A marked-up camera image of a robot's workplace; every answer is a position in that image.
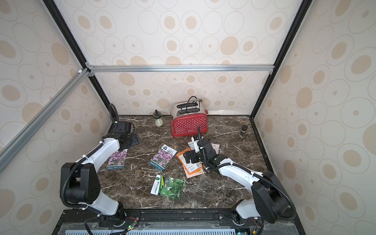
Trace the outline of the glass jar with white granules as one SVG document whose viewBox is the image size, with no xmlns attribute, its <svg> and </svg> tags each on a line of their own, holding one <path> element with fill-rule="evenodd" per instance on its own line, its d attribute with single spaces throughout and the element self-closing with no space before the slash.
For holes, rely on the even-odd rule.
<svg viewBox="0 0 376 235">
<path fill-rule="evenodd" d="M 162 113 L 158 110 L 155 110 L 154 113 L 153 113 L 153 118 L 155 120 L 155 125 L 157 127 L 161 127 L 163 126 L 163 119 L 162 119 Z"/>
</svg>

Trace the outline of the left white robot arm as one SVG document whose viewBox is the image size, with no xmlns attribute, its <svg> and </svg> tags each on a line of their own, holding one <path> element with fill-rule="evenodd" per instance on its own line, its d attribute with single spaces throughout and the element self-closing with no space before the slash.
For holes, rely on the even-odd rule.
<svg viewBox="0 0 376 235">
<path fill-rule="evenodd" d="M 99 144 L 74 163 L 61 167 L 60 199 L 69 208 L 91 209 L 103 216 L 125 218 L 122 203 L 101 189 L 100 167 L 114 154 L 135 146 L 139 138 L 133 123 L 115 121 Z"/>
</svg>

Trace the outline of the small dark spice bottle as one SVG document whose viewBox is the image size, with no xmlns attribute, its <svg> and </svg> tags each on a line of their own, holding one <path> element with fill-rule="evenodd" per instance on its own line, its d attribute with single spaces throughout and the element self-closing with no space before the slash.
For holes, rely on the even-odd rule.
<svg viewBox="0 0 376 235">
<path fill-rule="evenodd" d="M 244 138 L 247 129 L 248 129 L 248 125 L 243 125 L 241 127 L 241 130 L 240 130 L 240 133 L 239 133 L 239 137 L 240 138 Z"/>
</svg>

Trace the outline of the red polka dot toaster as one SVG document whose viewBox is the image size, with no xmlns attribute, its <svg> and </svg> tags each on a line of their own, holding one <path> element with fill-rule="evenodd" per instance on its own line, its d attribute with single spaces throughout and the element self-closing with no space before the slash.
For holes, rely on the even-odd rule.
<svg viewBox="0 0 376 235">
<path fill-rule="evenodd" d="M 191 96 L 188 101 L 175 103 L 170 109 L 170 129 L 173 137 L 183 137 L 208 131 L 208 111 L 205 110 L 203 100 Z"/>
</svg>

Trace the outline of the black corner frame post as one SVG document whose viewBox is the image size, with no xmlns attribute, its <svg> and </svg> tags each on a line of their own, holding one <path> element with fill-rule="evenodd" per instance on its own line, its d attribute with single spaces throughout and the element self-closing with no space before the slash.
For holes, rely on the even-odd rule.
<svg viewBox="0 0 376 235">
<path fill-rule="evenodd" d="M 105 94 L 102 86 L 100 85 L 98 79 L 96 78 L 95 74 L 91 71 L 88 67 L 87 59 L 83 54 L 79 44 L 77 43 L 76 39 L 74 38 L 69 26 L 66 24 L 62 14 L 60 13 L 58 6 L 56 5 L 55 1 L 50 0 L 43 0 L 43 4 L 46 6 L 48 12 L 50 13 L 52 19 L 55 21 L 58 29 L 62 33 L 63 37 L 65 38 L 66 42 L 68 43 L 69 47 L 71 48 L 73 54 L 75 55 L 76 59 L 78 60 L 79 64 L 82 68 L 87 69 L 89 71 L 89 80 L 91 84 L 94 86 L 97 94 L 101 98 L 104 106 L 107 108 L 109 112 L 110 109 L 110 101 Z"/>
</svg>

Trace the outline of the silver aluminium side rail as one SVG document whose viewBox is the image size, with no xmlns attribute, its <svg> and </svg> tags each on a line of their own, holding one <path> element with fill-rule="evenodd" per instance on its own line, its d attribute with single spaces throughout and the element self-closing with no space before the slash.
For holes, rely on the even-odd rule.
<svg viewBox="0 0 376 235">
<path fill-rule="evenodd" d="M 11 163 L 17 154 L 30 141 L 35 133 L 43 126 L 45 122 L 54 114 L 59 106 L 66 100 L 70 93 L 76 88 L 82 79 L 89 75 L 87 68 L 77 73 L 49 102 L 40 112 L 10 141 L 10 143 L 1 151 L 1 171 Z"/>
</svg>

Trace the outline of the black right corner post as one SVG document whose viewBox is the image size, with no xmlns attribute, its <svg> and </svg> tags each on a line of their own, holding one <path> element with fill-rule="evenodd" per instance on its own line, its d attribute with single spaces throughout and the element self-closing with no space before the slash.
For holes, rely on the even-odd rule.
<svg viewBox="0 0 376 235">
<path fill-rule="evenodd" d="M 250 121 L 253 121 L 273 83 L 273 80 L 274 78 L 276 77 L 277 75 L 277 72 L 279 71 L 285 57 L 286 57 L 286 54 L 312 4 L 313 0 L 303 0 L 301 2 L 301 5 L 297 11 L 297 14 L 295 15 L 295 18 L 293 19 L 292 21 L 292 25 L 291 27 L 289 28 L 289 31 L 287 32 L 287 36 L 284 40 L 284 42 L 282 43 L 282 46 L 281 46 L 281 49 L 277 55 L 277 58 L 276 58 L 276 61 L 274 62 L 274 69 L 273 71 L 270 73 L 270 75 L 267 77 L 267 80 L 261 90 L 261 93 L 260 95 L 258 96 L 258 99 L 256 101 L 256 104 L 252 110 L 252 113 L 250 114 Z"/>
</svg>

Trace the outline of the silver aluminium cross rail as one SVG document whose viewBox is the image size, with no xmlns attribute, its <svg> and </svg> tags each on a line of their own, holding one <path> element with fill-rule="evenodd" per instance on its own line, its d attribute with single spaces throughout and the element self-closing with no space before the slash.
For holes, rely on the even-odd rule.
<svg viewBox="0 0 376 235">
<path fill-rule="evenodd" d="M 183 72 L 250 72 L 274 70 L 271 64 L 256 65 L 128 65 L 128 66 L 98 66 L 86 64 L 83 70 L 89 73 L 183 73 Z"/>
</svg>

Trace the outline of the green pea seed packet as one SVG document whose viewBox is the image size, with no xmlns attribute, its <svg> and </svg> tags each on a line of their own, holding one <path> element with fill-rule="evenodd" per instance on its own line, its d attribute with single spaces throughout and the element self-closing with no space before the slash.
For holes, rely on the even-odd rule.
<svg viewBox="0 0 376 235">
<path fill-rule="evenodd" d="M 171 199 L 180 199 L 185 182 L 181 179 L 156 175 L 150 193 Z"/>
</svg>

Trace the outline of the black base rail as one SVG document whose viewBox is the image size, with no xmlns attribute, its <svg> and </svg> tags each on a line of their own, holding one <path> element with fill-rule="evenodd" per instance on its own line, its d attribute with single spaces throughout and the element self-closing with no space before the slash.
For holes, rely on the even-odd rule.
<svg viewBox="0 0 376 235">
<path fill-rule="evenodd" d="M 90 211 L 63 211 L 54 235 L 303 235 L 298 218 L 261 218 L 235 223 L 230 209 L 136 209 L 126 210 L 126 220 L 116 227 L 102 215 Z"/>
</svg>

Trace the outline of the orange marigold seed packet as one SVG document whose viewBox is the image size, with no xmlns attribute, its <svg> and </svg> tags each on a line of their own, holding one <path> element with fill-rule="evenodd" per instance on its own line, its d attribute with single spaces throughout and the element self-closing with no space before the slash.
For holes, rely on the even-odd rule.
<svg viewBox="0 0 376 235">
<path fill-rule="evenodd" d="M 184 155 L 185 152 L 189 152 L 189 151 L 191 151 L 190 147 L 188 147 L 184 151 L 181 151 L 181 152 L 176 154 L 177 158 L 179 159 L 179 161 L 183 165 L 186 177 L 188 179 L 195 177 L 195 176 L 202 175 L 202 174 L 205 173 L 201 163 L 195 163 L 195 164 L 192 164 L 192 163 L 187 164 L 186 163 L 186 160 L 185 160 L 183 155 Z"/>
</svg>

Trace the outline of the white orange-text seed packet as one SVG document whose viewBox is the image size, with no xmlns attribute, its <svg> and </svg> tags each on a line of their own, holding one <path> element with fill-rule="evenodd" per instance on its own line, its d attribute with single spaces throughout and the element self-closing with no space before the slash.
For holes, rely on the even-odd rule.
<svg viewBox="0 0 376 235">
<path fill-rule="evenodd" d="M 218 155 L 219 154 L 219 147 L 220 147 L 220 145 L 218 145 L 218 144 L 211 144 L 211 145 L 212 145 L 213 150 Z"/>
</svg>

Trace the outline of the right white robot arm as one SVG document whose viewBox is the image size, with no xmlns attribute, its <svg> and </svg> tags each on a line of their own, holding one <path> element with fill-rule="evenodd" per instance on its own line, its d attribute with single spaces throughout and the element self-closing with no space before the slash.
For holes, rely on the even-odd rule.
<svg viewBox="0 0 376 235">
<path fill-rule="evenodd" d="M 193 149 L 183 154 L 184 163 L 201 163 L 207 172 L 226 176 L 251 192 L 252 199 L 240 201 L 233 207 L 232 216 L 236 223 L 253 217 L 269 223 L 280 218 L 294 220 L 297 217 L 292 199 L 273 172 L 250 170 L 223 154 L 217 154 L 207 138 L 193 139 L 189 145 Z"/>
</svg>

